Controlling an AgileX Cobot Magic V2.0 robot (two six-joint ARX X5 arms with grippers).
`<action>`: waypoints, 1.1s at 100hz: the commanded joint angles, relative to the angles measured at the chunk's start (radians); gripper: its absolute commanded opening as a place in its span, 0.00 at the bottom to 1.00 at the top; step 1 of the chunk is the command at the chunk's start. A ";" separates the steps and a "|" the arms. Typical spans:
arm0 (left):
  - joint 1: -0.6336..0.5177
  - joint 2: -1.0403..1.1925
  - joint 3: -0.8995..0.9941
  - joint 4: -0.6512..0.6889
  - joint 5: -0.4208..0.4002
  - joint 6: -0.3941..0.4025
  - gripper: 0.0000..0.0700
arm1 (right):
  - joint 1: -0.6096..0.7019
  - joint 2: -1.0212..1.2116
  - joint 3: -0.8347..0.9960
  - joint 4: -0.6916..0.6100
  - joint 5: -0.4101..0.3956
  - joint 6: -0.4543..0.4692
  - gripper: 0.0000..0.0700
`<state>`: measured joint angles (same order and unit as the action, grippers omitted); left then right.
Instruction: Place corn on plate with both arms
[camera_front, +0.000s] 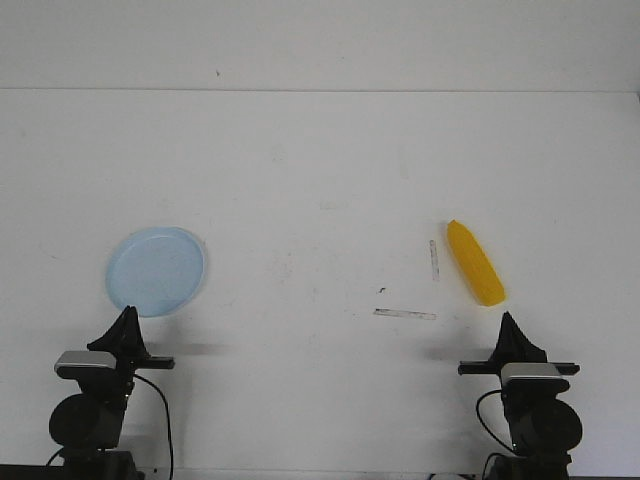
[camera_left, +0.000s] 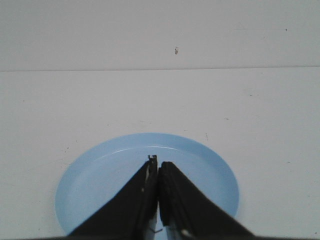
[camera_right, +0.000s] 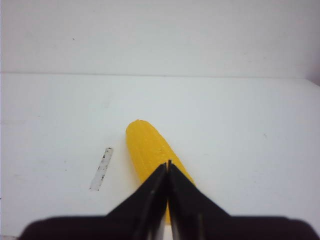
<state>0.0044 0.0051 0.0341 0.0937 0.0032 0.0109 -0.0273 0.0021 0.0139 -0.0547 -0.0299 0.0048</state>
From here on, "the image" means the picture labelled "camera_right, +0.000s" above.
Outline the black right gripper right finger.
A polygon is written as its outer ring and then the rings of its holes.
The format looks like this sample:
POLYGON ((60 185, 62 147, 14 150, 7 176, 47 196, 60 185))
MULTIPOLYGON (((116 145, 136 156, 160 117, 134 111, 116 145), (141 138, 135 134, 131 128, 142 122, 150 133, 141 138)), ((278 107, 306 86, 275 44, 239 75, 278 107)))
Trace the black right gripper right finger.
POLYGON ((168 161, 168 205, 174 240, 210 240, 210 226, 231 215, 220 208, 168 161))

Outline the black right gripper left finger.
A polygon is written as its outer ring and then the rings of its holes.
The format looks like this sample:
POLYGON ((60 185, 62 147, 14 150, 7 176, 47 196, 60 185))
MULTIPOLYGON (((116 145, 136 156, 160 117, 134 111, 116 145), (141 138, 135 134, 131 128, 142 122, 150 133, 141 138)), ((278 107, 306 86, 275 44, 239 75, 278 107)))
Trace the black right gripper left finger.
POLYGON ((107 216, 107 240, 161 240, 167 209, 167 164, 107 216))

